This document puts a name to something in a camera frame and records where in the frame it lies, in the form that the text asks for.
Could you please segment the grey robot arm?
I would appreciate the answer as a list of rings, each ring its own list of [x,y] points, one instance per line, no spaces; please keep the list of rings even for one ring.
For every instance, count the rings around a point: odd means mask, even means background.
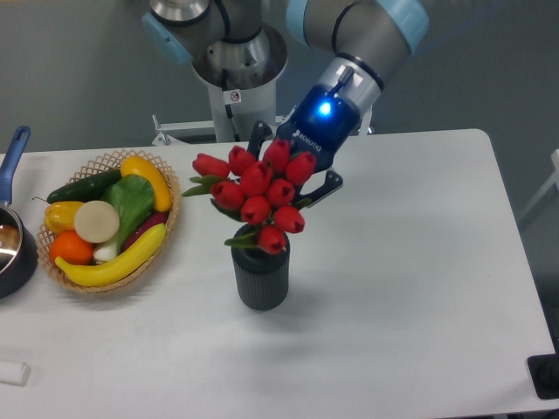
[[[333,54],[318,81],[284,119],[276,116],[276,82],[286,68],[281,34],[259,1],[153,1],[142,24],[158,50],[191,64],[206,85],[220,142],[245,141],[257,154],[273,136],[308,151],[325,174],[299,195],[315,204],[342,185],[335,154],[351,134],[369,134],[372,107],[416,50],[429,18],[417,1],[290,1],[286,27],[302,44]]]

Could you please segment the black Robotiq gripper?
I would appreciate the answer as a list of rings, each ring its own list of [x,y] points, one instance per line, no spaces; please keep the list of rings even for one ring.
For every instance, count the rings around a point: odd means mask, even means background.
[[[356,127],[361,116],[358,109],[346,100],[331,95],[324,85],[315,85],[287,121],[279,125],[276,136],[288,140],[290,151],[308,151],[316,158],[314,172],[330,168],[335,154]],[[273,137],[271,127],[262,120],[254,123],[247,152],[259,159],[261,147]],[[342,187],[342,176],[329,169],[323,184],[315,190],[299,195],[297,208],[310,208]]]

